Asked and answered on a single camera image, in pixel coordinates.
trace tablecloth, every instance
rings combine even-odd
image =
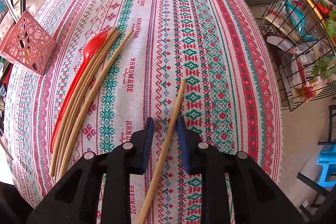
[[[36,19],[58,44],[44,77],[13,68],[5,113],[14,157],[9,165],[29,204],[35,207],[55,184],[48,146],[83,48],[114,26],[124,30],[120,39],[125,30],[135,32],[90,106],[69,167],[87,151],[112,151],[152,117],[149,168],[130,179],[135,223],[185,78],[181,111],[188,128],[220,151],[248,152],[279,182],[283,125],[278,88],[264,40],[243,0],[47,0]],[[184,171],[175,134],[148,223],[198,223],[200,210],[201,178]]]

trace blue snack package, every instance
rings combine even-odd
[[[307,32],[305,14],[298,9],[298,7],[295,7],[295,5],[293,5],[289,0],[285,2],[285,7],[291,22],[302,38],[307,42],[313,42],[314,36],[312,34],[308,34]]]

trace blue plastic stool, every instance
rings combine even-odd
[[[332,173],[336,173],[336,145],[331,145],[328,150],[322,150],[317,160],[318,165],[322,165],[322,174],[318,185],[326,187],[334,187],[336,180],[326,181]]]

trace red plastic spoon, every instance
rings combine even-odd
[[[75,75],[75,78],[72,80],[72,83],[70,85],[70,88],[67,92],[67,95],[63,101],[63,104],[61,106],[61,110],[58,113],[58,117],[56,120],[56,124],[54,127],[54,131],[52,133],[51,142],[50,142],[50,153],[53,152],[54,149],[54,143],[57,136],[57,131],[60,125],[60,122],[63,118],[64,112],[68,106],[68,103],[70,101],[71,95],[73,94],[73,91],[76,88],[76,85],[81,78],[86,66],[89,64],[90,60],[92,59],[93,55],[96,53],[96,51],[103,45],[104,41],[107,38],[107,32],[101,32],[97,34],[95,37],[93,37],[88,44],[86,44],[83,52],[83,63],[81,64],[79,70],[77,71],[77,74]]]

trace wooden chopstick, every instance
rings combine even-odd
[[[111,30],[111,32],[108,34],[108,36],[105,40],[104,46],[108,42],[108,40],[111,38],[111,36],[115,33],[116,30],[117,30],[116,27]],[[85,68],[85,71],[83,72],[82,77],[84,77],[84,78],[86,77],[86,75],[89,72],[89,69],[87,69],[87,68],[92,67],[92,65],[94,64],[97,56],[100,54],[101,50],[102,50],[102,48],[98,49],[98,51],[95,53],[93,58],[90,60],[88,66]],[[75,87],[75,90],[73,91],[73,95],[78,93],[80,87],[81,86],[78,83],[77,86]],[[60,146],[60,143],[61,143],[61,140],[62,140],[62,137],[63,137],[63,130],[64,130],[64,127],[65,127],[66,121],[68,119],[68,115],[70,113],[70,110],[72,109],[72,105],[75,101],[75,98],[76,98],[76,96],[71,96],[71,98],[69,100],[69,103],[67,105],[67,108],[66,108],[66,110],[63,114],[62,121],[59,125],[58,131],[56,133],[57,135],[56,135],[54,148],[53,148],[53,152],[52,152],[52,156],[51,156],[51,163],[50,163],[50,170],[49,170],[49,174],[50,174],[51,177],[53,177],[55,175],[55,166],[57,166],[57,154],[58,154],[59,146]]]
[[[144,224],[147,218],[147,214],[149,211],[149,208],[151,207],[153,198],[155,196],[156,193],[156,189],[158,188],[158,184],[159,184],[159,179],[161,177],[161,173],[166,161],[166,157],[168,154],[168,149],[170,146],[170,142],[173,136],[173,132],[174,132],[174,126],[175,126],[175,122],[179,113],[179,109],[180,109],[180,105],[181,105],[181,101],[182,101],[182,97],[183,97],[183,92],[185,89],[185,79],[183,79],[181,81],[181,85],[180,85],[180,89],[178,90],[178,95],[174,104],[174,109],[173,109],[173,113],[171,115],[170,118],[170,122],[168,125],[168,129],[167,129],[167,135],[166,138],[163,142],[162,148],[161,148],[161,152],[159,155],[159,158],[157,160],[156,166],[155,166],[155,170],[154,170],[154,174],[151,180],[151,184],[149,185],[148,188],[148,192],[145,198],[145,201],[143,202],[142,205],[142,209],[138,218],[138,221],[136,222],[136,224]]]
[[[5,146],[4,142],[2,141],[1,137],[0,137],[0,144],[3,148],[3,150],[5,150],[6,154],[8,155],[8,157],[10,157],[11,160],[14,160],[12,155],[9,153],[7,147]]]
[[[81,79],[82,81],[80,83],[79,91],[77,92],[77,94],[74,93],[74,96],[76,97],[76,99],[74,101],[73,107],[68,116],[69,118],[67,119],[66,125],[64,127],[63,138],[61,140],[60,149],[58,149],[57,162],[56,162],[56,167],[57,167],[56,181],[58,181],[58,174],[60,171],[61,160],[63,158],[64,151],[65,151],[65,148],[67,146],[67,143],[70,137],[72,126],[76,120],[78,109],[83,102],[83,98],[88,90],[88,87],[93,77],[97,73],[97,70],[100,67],[100,64],[102,63],[103,59],[105,58],[105,56],[107,55],[107,53],[109,52],[109,50],[111,49],[112,45],[115,43],[119,35],[120,35],[120,32],[116,31],[112,35],[110,40],[105,44],[103,50],[100,52],[99,56],[96,58],[93,66],[90,68],[90,71],[87,77],[83,78],[83,80]]]
[[[93,85],[88,97],[86,98],[85,103],[84,103],[84,105],[83,105],[83,107],[82,107],[82,109],[81,109],[81,111],[80,111],[80,113],[79,113],[79,115],[76,119],[76,123],[72,128],[71,135],[70,135],[70,138],[69,138],[69,141],[68,141],[66,150],[64,152],[63,159],[62,159],[58,179],[63,177],[63,175],[67,171],[70,154],[71,154],[71,152],[73,150],[73,147],[75,145],[75,141],[77,139],[78,131],[79,131],[80,127],[82,126],[82,123],[83,123],[83,121],[86,117],[87,111],[88,111],[92,101],[94,100],[94,98],[95,98],[95,96],[98,92],[98,89],[100,88],[101,83],[104,81],[104,79],[105,79],[107,73],[109,72],[110,68],[112,67],[114,61],[116,60],[117,56],[120,54],[122,48],[127,43],[128,39],[131,37],[133,32],[134,32],[134,30],[131,29],[128,32],[128,34],[125,36],[123,41],[120,43],[118,48],[115,50],[112,57],[110,58],[110,60],[105,65],[104,69],[102,70],[101,74],[98,76],[98,78],[97,78],[95,84]]]

